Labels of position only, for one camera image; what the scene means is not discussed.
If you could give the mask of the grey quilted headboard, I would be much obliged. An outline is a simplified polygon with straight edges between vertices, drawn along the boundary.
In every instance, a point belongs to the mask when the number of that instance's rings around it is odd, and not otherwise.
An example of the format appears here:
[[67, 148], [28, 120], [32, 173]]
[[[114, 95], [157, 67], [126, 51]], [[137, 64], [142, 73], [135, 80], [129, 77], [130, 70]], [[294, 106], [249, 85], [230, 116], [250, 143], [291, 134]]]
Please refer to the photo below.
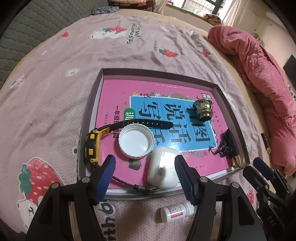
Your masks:
[[32, 49], [108, 1], [1, 1], [1, 86]]

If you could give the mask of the black gold lipstick tube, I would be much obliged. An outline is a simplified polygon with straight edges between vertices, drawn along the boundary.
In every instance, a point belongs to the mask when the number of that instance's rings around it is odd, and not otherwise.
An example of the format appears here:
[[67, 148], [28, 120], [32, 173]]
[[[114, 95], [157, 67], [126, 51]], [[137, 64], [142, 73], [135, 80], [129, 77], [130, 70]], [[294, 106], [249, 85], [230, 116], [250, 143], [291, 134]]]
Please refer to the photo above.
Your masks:
[[224, 133], [224, 141], [226, 143], [226, 156], [231, 161], [232, 166], [234, 168], [242, 167], [238, 146], [231, 130], [227, 129]]

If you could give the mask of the black wall television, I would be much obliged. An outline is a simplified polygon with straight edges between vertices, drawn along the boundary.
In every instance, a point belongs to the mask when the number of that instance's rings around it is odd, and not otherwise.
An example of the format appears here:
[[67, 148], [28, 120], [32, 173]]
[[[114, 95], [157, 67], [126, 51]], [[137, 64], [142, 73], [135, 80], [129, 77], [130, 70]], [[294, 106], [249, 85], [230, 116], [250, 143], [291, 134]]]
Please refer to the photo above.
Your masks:
[[295, 79], [296, 76], [296, 58], [291, 55], [287, 62], [285, 63], [283, 69], [285, 70], [287, 76], [290, 79]]

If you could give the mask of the cream window curtain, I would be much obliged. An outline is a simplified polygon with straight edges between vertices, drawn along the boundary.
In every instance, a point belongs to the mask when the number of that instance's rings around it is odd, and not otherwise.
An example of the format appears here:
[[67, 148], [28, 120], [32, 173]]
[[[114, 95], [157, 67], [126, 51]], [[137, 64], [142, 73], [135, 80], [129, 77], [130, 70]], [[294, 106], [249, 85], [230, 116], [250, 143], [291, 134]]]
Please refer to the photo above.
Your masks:
[[166, 4], [168, 3], [168, 0], [153, 0], [154, 3], [154, 13], [158, 13], [163, 15], [164, 14], [164, 8]]

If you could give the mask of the pink crumpled quilt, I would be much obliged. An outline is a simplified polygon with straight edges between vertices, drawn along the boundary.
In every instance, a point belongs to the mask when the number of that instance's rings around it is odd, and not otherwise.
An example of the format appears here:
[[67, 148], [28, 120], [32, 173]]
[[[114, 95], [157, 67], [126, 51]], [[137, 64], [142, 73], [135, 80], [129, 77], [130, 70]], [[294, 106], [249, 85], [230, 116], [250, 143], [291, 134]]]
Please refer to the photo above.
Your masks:
[[269, 132], [271, 162], [286, 176], [295, 173], [295, 100], [274, 57], [248, 32], [214, 26], [208, 40], [233, 61], [240, 77], [262, 107]]

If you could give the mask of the white earbuds case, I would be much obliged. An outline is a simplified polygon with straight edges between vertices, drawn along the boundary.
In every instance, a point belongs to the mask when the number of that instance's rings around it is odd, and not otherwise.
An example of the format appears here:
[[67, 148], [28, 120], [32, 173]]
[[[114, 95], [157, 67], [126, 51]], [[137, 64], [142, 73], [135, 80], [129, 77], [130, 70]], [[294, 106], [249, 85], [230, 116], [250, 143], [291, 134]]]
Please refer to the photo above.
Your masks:
[[149, 185], [161, 190], [173, 189], [178, 185], [175, 157], [179, 154], [179, 151], [168, 147], [157, 147], [152, 151], [147, 174]]

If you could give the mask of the pink strawberry print bedsheet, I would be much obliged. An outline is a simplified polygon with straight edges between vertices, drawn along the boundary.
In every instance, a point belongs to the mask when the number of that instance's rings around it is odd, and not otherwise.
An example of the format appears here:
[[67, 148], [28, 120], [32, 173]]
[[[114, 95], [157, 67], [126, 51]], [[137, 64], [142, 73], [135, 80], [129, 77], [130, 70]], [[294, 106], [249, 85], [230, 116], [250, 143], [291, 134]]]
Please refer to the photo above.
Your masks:
[[135, 68], [190, 76], [218, 84], [241, 125], [251, 158], [263, 157], [244, 82], [207, 40], [207, 33], [156, 14], [83, 18], [31, 51], [1, 89], [1, 232], [24, 240], [19, 207], [21, 166], [34, 158], [50, 164], [65, 184], [77, 180], [82, 121], [91, 89], [104, 68]]

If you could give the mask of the brass metal knob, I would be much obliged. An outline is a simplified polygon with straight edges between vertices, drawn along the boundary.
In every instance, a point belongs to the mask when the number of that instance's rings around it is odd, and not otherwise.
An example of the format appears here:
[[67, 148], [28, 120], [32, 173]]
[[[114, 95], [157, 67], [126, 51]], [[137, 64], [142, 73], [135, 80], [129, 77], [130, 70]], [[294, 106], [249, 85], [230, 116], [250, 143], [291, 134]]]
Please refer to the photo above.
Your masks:
[[209, 98], [201, 98], [193, 103], [193, 109], [196, 112], [196, 118], [201, 122], [209, 121], [213, 116], [213, 101]]

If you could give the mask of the white bottle cap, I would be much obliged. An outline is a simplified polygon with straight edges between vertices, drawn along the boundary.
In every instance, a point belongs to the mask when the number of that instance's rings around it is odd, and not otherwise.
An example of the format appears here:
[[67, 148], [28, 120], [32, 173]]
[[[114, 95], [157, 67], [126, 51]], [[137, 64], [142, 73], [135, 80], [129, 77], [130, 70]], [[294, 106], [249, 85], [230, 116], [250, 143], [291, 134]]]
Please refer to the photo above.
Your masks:
[[148, 127], [132, 123], [120, 131], [118, 143], [120, 150], [125, 156], [138, 160], [152, 151], [154, 135]]

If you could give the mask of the brown patterned cushion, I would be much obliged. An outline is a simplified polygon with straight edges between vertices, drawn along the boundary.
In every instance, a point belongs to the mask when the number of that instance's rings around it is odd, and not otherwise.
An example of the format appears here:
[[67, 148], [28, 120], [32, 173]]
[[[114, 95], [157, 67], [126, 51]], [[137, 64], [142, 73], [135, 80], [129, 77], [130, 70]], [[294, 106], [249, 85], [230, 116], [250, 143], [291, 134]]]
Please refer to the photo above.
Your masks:
[[203, 19], [213, 26], [222, 24], [221, 19], [214, 14], [204, 14]]

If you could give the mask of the white pill bottle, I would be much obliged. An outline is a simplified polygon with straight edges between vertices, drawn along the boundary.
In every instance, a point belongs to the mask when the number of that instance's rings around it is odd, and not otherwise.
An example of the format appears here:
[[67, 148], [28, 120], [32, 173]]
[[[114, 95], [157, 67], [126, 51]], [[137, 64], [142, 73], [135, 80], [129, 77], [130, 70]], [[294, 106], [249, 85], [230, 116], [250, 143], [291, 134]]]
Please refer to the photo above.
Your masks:
[[185, 223], [193, 221], [197, 207], [189, 201], [180, 204], [174, 204], [160, 209], [161, 219], [164, 223], [170, 223], [177, 220], [183, 220]]

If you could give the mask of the shallow grey cardboard box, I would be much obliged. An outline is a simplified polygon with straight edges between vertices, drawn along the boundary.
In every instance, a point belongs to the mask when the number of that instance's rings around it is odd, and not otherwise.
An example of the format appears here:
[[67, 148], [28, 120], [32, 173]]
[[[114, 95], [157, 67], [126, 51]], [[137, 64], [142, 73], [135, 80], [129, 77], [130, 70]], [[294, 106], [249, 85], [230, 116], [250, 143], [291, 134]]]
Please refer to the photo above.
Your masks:
[[154, 146], [179, 151], [189, 166], [213, 181], [250, 164], [230, 99], [217, 84], [165, 72], [105, 68], [96, 77], [85, 111], [79, 178], [92, 172], [92, 166], [84, 160], [87, 134], [132, 118], [172, 122], [169, 130], [152, 130]]

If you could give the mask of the black framed window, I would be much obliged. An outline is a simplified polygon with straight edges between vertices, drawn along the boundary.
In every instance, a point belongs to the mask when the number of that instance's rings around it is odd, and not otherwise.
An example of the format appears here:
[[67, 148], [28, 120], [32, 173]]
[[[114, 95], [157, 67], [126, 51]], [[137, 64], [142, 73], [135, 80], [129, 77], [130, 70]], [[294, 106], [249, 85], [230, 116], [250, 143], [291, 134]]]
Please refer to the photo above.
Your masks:
[[199, 16], [205, 14], [219, 15], [225, 2], [225, 0], [185, 0], [182, 4], [182, 9]]

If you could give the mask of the yellow black wristwatch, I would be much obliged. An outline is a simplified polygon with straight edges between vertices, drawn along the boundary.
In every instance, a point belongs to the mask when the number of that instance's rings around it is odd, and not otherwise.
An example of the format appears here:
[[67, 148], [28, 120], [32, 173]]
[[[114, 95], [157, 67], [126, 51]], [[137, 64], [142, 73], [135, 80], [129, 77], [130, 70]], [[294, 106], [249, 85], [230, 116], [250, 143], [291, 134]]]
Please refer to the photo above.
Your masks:
[[83, 160], [89, 171], [92, 172], [101, 166], [108, 155], [113, 155], [116, 158], [117, 165], [107, 189], [108, 195], [150, 195], [160, 191], [159, 188], [149, 185], [147, 181], [145, 165], [149, 163], [149, 155], [152, 151], [147, 156], [135, 160], [125, 156], [120, 150], [119, 133], [125, 126], [132, 123], [142, 124], [148, 127], [152, 133], [154, 131], [162, 132], [173, 127], [173, 123], [170, 121], [134, 118], [94, 128], [86, 135]]

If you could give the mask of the pink blue book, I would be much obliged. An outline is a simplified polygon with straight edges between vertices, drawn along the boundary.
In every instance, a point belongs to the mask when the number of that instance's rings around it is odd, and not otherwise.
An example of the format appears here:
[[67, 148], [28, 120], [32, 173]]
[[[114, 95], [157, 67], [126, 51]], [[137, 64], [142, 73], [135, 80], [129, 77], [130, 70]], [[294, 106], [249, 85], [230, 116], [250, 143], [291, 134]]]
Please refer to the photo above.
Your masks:
[[181, 85], [140, 80], [107, 79], [102, 84], [97, 109], [97, 128], [130, 118], [171, 121], [169, 130], [154, 131], [155, 147], [179, 151], [198, 172], [207, 176], [228, 169], [226, 157], [213, 155], [227, 130], [224, 116], [213, 102], [213, 116], [202, 123], [195, 118], [193, 102], [213, 99], [211, 91]]

